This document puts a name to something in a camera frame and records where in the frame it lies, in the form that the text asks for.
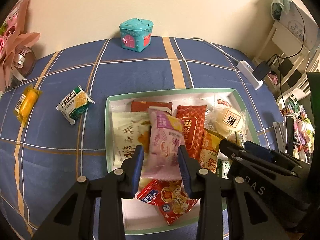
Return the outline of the green white biscuit packet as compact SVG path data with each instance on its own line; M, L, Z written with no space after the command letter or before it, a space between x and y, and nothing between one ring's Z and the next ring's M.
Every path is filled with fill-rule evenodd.
M230 170L232 161L229 159L219 159L217 161L216 175L219 178L228 179L227 174Z

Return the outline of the red cartoon snack packet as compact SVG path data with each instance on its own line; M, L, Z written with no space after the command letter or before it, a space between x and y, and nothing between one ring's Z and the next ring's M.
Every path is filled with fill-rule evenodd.
M146 204L157 206L168 225L188 213L199 201L188 196L181 180L152 180L136 198Z

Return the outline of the beige pastry snack packet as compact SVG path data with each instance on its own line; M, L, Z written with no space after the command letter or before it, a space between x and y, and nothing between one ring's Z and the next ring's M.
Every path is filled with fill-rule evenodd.
M148 112L112 113L114 166L120 167L131 158L137 145L143 146L144 160L148 158L151 123Z

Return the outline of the red gold patterned snack packet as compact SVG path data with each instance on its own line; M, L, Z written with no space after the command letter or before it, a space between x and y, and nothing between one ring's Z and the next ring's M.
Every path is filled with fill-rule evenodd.
M183 135L189 157L199 160L207 105L177 107L176 117L184 123Z

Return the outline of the pink purple snack packet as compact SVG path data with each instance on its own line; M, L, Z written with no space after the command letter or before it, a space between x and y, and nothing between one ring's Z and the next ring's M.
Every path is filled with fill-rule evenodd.
M185 144L184 121L164 111L149 109L151 131L149 151L142 177L155 180L180 180L178 148Z

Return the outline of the pale yellow jelly cup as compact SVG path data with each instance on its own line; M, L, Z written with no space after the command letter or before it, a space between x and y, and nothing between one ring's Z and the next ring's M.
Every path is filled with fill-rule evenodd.
M152 181L152 179L150 178L140 178L139 180L139 188L143 189L144 187L146 187L146 185L148 185L148 183Z

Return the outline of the white tray with green rim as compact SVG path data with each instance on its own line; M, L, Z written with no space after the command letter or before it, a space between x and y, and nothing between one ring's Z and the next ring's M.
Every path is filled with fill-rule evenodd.
M246 111L246 105L239 93L232 88L194 88L170 89L139 92L110 96L105 109L105 145L106 162L109 172L119 168L124 159L129 157L139 143L133 135L136 130L125 125L124 113L131 110L132 101L171 102L172 111L179 105L216 106L217 101L225 100L237 111ZM189 226L198 221L200 205L168 225L158 207L146 204L136 198L122 201L124 229L128 235L146 235L165 232Z

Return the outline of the yellow orange snack packet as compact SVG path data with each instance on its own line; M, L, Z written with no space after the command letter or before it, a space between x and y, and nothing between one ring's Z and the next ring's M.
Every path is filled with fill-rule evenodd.
M223 139L224 137L220 134L204 129L199 158L201 168L216 173L219 145Z

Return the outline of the blue plaid tablecloth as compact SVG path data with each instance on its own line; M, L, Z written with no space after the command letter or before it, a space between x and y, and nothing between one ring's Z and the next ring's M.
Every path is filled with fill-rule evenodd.
M79 175L107 172L104 119L109 96L175 88L234 88L252 118L259 142L277 148L273 123L283 119L266 86L255 90L232 58L242 52L202 41L153 37L142 52L117 38L85 43L39 59L28 83L42 94L25 127L14 108L25 85L1 97L1 211L30 239ZM56 106L77 85L95 101L74 125Z

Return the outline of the white green cookie packet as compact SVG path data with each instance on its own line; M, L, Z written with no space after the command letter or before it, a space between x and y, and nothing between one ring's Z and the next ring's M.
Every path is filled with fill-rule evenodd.
M60 111L71 125L74 125L79 117L85 113L90 104L95 104L95 101L80 85L77 85L57 104L56 110Z

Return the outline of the black adapter box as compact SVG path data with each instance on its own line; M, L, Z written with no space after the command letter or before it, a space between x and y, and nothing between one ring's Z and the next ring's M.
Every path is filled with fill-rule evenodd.
M270 71L270 65L266 61L261 61L252 74L258 81L262 81Z

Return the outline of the white shelf unit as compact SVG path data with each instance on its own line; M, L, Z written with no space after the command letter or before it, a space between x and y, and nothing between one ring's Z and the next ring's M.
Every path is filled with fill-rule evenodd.
M269 62L263 81L281 105L281 98L310 94L306 72L319 71L319 27L291 0L273 0L271 16L272 29L253 62Z

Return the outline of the white power strip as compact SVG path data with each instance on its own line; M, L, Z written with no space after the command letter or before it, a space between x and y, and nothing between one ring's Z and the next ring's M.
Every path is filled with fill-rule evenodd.
M251 83L255 90L258 90L264 84L263 81L258 81L257 78L253 75L253 68L246 61L239 61L236 67Z

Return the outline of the dark red wrapped block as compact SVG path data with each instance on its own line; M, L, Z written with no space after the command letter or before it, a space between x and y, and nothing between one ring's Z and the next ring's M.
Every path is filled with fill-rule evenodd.
M147 112L149 108L172 114L172 102L153 102L153 101L132 101L131 102L131 112Z

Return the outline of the teal toy house box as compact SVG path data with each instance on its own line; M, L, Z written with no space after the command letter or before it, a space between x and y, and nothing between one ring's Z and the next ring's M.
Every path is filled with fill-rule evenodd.
M132 18L119 26L121 47L135 52L143 51L151 43L153 22Z

